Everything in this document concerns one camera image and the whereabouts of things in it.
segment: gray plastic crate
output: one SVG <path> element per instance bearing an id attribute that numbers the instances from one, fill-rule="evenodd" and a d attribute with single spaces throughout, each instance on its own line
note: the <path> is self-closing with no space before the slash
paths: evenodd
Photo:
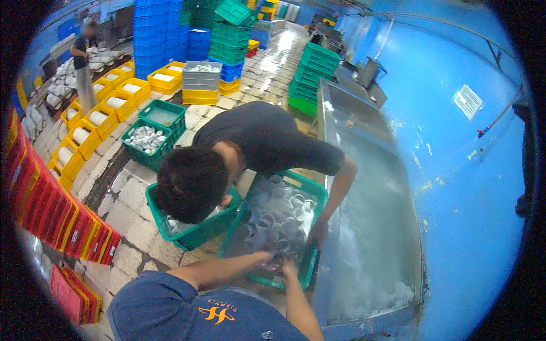
<path id="1" fill-rule="evenodd" d="M 217 73 L 187 71 L 197 65 L 210 65 L 219 68 Z M 182 69 L 182 90 L 218 90 L 220 84 L 220 74 L 222 73 L 222 63 L 218 62 L 186 62 Z"/>

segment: forearm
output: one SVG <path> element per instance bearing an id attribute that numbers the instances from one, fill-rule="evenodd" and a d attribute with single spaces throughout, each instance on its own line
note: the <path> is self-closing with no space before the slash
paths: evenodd
<path id="1" fill-rule="evenodd" d="M 270 259 L 270 253 L 260 251 L 228 259 L 199 261 L 167 273 L 185 280 L 197 290 L 210 290 Z"/>
<path id="2" fill-rule="evenodd" d="M 286 279 L 286 319 L 309 340 L 324 340 L 321 327 L 297 278 Z"/>

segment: navy blue shirt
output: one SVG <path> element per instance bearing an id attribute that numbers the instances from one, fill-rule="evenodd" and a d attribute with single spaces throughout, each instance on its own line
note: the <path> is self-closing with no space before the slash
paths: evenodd
<path id="1" fill-rule="evenodd" d="M 272 306 L 235 291 L 197 295 L 186 281 L 143 271 L 113 298 L 108 320 L 116 340 L 308 340 Z"/>

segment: dark curly hair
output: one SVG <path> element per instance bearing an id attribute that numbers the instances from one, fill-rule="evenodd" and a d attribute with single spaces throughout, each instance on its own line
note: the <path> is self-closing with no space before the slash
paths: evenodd
<path id="1" fill-rule="evenodd" d="M 202 222 L 224 197 L 229 171 L 210 144 L 177 148 L 157 173 L 157 205 L 186 224 Z"/>

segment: black t-shirt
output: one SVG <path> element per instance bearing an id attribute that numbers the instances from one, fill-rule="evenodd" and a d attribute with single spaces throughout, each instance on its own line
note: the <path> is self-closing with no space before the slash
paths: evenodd
<path id="1" fill-rule="evenodd" d="M 262 101 L 216 115 L 197 132 L 193 144 L 204 137 L 213 145 L 220 141 L 238 145 L 246 166 L 256 172 L 298 167 L 334 175 L 345 161 L 339 148 L 299 132 L 292 116 Z"/>
<path id="2" fill-rule="evenodd" d="M 85 52 L 86 39 L 83 37 L 78 37 L 74 42 L 74 46 L 80 51 Z M 87 61 L 82 56 L 74 56 L 74 69 L 79 70 L 84 68 L 87 65 Z"/>

